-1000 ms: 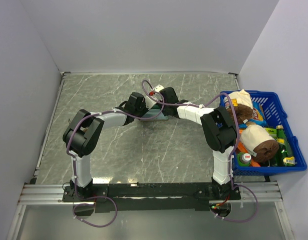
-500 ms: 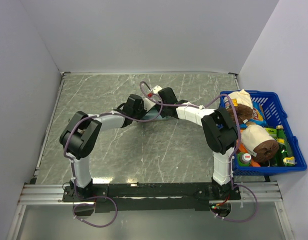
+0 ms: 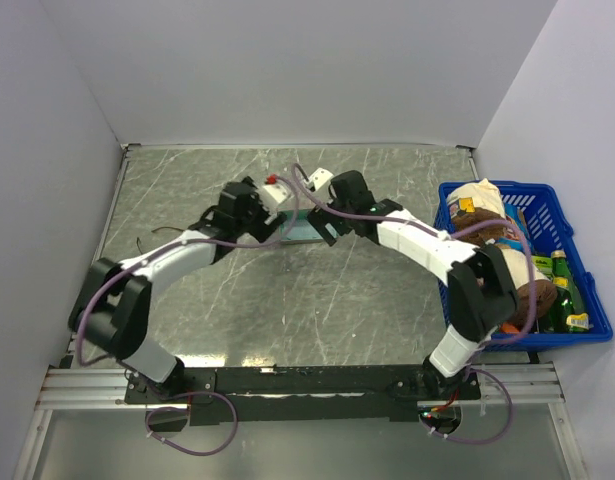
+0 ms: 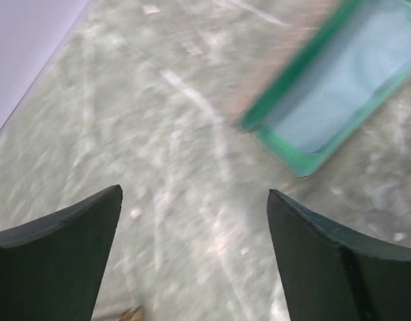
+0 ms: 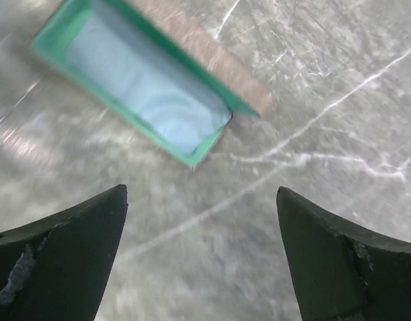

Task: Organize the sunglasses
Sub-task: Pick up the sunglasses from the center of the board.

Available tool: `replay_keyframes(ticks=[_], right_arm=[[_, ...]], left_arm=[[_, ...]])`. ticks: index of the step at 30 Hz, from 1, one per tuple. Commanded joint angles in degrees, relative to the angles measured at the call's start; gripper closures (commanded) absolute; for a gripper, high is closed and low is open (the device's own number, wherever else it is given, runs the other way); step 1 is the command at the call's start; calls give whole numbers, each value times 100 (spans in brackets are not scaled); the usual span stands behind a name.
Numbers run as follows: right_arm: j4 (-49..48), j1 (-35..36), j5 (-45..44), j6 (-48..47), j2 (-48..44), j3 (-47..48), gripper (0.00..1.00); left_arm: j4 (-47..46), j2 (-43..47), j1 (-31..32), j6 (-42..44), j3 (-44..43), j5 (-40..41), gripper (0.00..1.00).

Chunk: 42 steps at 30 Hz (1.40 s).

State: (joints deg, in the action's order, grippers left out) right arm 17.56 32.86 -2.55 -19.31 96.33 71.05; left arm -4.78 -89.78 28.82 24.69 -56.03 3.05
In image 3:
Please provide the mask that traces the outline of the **grey-brown glasses case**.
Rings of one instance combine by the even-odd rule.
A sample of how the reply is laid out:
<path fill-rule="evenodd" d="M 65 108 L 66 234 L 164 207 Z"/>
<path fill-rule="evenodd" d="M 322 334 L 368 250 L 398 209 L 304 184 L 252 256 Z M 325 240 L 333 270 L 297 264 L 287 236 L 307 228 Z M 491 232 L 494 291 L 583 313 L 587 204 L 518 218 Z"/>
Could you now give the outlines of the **grey-brown glasses case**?
<path fill-rule="evenodd" d="M 308 221 L 309 213 L 309 209 L 300 209 L 298 211 L 298 216 L 295 223 L 293 224 L 292 229 L 289 232 L 286 232 L 289 227 L 293 211 L 284 211 L 284 214 L 286 215 L 286 221 L 280 226 L 279 230 L 281 244 L 291 245 L 323 242 L 323 238 L 321 237 L 321 235 Z"/>

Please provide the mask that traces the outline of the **thin gold-rimmed sunglasses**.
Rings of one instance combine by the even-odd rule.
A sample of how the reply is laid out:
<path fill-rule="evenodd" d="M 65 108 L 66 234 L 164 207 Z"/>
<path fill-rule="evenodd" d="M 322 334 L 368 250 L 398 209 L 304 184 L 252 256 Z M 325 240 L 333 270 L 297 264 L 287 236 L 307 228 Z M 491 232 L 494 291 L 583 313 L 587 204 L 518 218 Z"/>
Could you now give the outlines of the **thin gold-rimmed sunglasses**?
<path fill-rule="evenodd" d="M 148 233 L 138 235 L 135 240 L 137 251 L 140 255 L 158 248 L 163 244 L 166 244 L 184 232 L 183 228 L 174 226 L 159 226 Z"/>

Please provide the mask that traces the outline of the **light blue cleaning cloth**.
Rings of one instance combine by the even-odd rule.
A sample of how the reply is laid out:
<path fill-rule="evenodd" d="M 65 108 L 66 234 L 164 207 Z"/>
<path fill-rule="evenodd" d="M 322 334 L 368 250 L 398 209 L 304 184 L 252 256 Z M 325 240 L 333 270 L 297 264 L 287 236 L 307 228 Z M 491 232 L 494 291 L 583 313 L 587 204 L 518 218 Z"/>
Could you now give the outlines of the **light blue cleaning cloth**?
<path fill-rule="evenodd" d="M 294 224 L 283 240 L 287 242 L 311 242 L 320 241 L 321 236 L 307 220 L 303 219 Z"/>

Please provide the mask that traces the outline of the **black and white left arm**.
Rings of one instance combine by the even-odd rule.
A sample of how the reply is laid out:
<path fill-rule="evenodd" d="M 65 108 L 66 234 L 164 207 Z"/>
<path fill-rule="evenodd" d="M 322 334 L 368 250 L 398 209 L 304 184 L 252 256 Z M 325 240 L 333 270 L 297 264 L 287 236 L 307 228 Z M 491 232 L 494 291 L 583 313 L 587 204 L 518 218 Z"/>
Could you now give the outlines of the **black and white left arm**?
<path fill-rule="evenodd" d="M 296 198 L 291 182 L 270 177 L 263 185 L 250 177 L 227 183 L 215 204 L 175 239 L 137 257 L 96 260 L 82 284 L 68 326 L 75 334 L 75 358 L 89 365 L 83 344 L 102 350 L 149 380 L 149 390 L 164 402 L 185 389 L 185 366 L 148 336 L 151 303 L 175 282 L 216 264 L 242 248 L 240 238 L 254 238 L 252 248 L 275 244 L 274 233 L 287 221 L 281 205 Z"/>

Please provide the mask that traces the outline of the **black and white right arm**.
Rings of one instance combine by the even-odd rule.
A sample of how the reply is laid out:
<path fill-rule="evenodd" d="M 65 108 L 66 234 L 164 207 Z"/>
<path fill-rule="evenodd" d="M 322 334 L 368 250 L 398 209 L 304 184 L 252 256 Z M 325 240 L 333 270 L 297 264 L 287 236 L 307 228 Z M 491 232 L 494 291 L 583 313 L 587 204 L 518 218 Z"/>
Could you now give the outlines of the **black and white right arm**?
<path fill-rule="evenodd" d="M 309 177 L 298 172 L 303 193 L 314 204 L 308 221 L 330 245 L 355 233 L 396 251 L 444 284 L 450 304 L 447 330 L 423 364 L 425 390 L 445 398 L 464 378 L 472 357 L 518 310 L 519 299 L 503 254 L 454 239 L 418 220 L 399 203 L 376 200 L 363 175 L 339 175 L 320 169 Z"/>

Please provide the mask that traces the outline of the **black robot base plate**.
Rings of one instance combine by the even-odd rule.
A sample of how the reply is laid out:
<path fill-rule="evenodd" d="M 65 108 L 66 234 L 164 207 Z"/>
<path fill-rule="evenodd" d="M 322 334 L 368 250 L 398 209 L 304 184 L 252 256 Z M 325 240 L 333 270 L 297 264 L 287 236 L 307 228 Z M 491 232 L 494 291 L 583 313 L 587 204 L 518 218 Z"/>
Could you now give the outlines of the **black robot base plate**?
<path fill-rule="evenodd" d="M 163 384 L 132 375 L 125 402 L 180 407 L 190 425 L 201 426 L 232 420 L 415 422 L 424 405 L 480 397 L 475 374 L 444 380 L 416 364 L 187 367 Z"/>

